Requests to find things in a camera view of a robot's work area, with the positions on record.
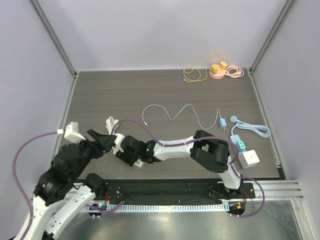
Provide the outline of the white cube socket adapter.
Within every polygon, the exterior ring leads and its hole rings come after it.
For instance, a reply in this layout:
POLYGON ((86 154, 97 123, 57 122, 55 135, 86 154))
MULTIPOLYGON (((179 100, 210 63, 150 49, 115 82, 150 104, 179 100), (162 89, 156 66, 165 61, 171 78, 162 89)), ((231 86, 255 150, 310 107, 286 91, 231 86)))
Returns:
POLYGON ((255 150, 248 150, 242 152, 238 156, 238 161, 243 169, 251 168, 260 163, 260 159, 255 150))

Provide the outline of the blue USB charger plug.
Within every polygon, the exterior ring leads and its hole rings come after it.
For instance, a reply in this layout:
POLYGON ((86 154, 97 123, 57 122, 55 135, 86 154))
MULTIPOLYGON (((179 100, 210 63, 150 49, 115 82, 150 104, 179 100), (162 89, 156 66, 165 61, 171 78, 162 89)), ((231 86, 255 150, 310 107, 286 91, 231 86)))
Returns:
POLYGON ((222 131, 225 131, 226 128, 227 128, 227 122, 224 118, 220 118, 219 121, 218 121, 218 124, 219 124, 219 128, 222 130, 222 131))

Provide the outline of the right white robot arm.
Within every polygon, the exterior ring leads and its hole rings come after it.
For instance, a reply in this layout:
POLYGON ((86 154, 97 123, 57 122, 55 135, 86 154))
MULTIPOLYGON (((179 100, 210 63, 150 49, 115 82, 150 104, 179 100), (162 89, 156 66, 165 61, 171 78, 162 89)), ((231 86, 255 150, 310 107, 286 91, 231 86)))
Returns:
POLYGON ((192 159, 206 170, 217 173, 224 191, 230 198, 237 198, 244 191, 240 173, 234 168, 229 143, 204 130, 188 138, 172 141, 150 140, 143 142, 118 133, 113 154, 129 166, 142 166, 170 159, 192 159))

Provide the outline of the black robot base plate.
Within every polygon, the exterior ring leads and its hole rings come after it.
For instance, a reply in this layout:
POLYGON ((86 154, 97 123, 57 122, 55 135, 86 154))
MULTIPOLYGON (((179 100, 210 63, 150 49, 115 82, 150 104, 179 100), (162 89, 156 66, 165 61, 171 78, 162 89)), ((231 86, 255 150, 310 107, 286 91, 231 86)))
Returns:
POLYGON ((126 206, 207 206, 240 202, 256 197, 254 186, 240 181, 238 190, 227 190, 219 178, 108 179, 101 200, 126 206))

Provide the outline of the light blue power strip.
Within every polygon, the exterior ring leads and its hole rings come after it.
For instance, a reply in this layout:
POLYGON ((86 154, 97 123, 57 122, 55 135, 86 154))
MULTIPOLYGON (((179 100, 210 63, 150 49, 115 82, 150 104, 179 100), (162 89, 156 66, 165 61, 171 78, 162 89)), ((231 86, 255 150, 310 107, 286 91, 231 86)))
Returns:
POLYGON ((235 144, 235 146, 238 141, 242 141, 238 134, 231 135, 230 140, 235 144))

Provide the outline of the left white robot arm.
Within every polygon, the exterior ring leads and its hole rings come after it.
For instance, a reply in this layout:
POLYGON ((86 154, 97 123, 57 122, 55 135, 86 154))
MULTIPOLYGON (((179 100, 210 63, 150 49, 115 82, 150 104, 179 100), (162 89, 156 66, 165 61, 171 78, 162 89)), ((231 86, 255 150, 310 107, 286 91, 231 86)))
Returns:
POLYGON ((54 134, 64 135, 70 143, 60 147, 49 169, 39 177, 33 199, 28 198, 17 177, 16 164, 12 164, 14 180, 29 210, 22 228, 15 236, 16 240, 57 240, 87 203, 106 195, 105 181, 97 174, 90 173, 64 207, 54 212, 66 194, 75 187, 75 182, 90 161, 101 158, 115 146, 116 135, 104 135, 92 129, 87 133, 92 140, 67 129, 54 131, 54 134))

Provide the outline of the white USB power strip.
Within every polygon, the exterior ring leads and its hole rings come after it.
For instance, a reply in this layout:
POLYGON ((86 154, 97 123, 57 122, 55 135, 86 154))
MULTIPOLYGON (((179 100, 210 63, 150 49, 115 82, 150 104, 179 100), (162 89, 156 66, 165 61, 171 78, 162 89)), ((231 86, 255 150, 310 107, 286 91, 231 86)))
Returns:
POLYGON ((141 161, 140 159, 138 159, 133 165, 138 167, 138 168, 142 168, 143 165, 144 165, 144 162, 141 161))

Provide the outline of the teal plug adapter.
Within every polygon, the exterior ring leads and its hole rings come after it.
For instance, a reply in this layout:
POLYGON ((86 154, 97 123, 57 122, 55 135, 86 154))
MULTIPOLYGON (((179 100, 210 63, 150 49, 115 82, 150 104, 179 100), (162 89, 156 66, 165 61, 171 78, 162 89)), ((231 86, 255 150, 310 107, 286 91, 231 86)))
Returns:
POLYGON ((245 145, 245 143, 244 143, 242 140, 241 140, 241 141, 238 141, 238 142, 236 143, 236 146, 237 146, 237 148, 238 148, 238 150, 239 150, 240 153, 246 151, 246 145, 245 145))

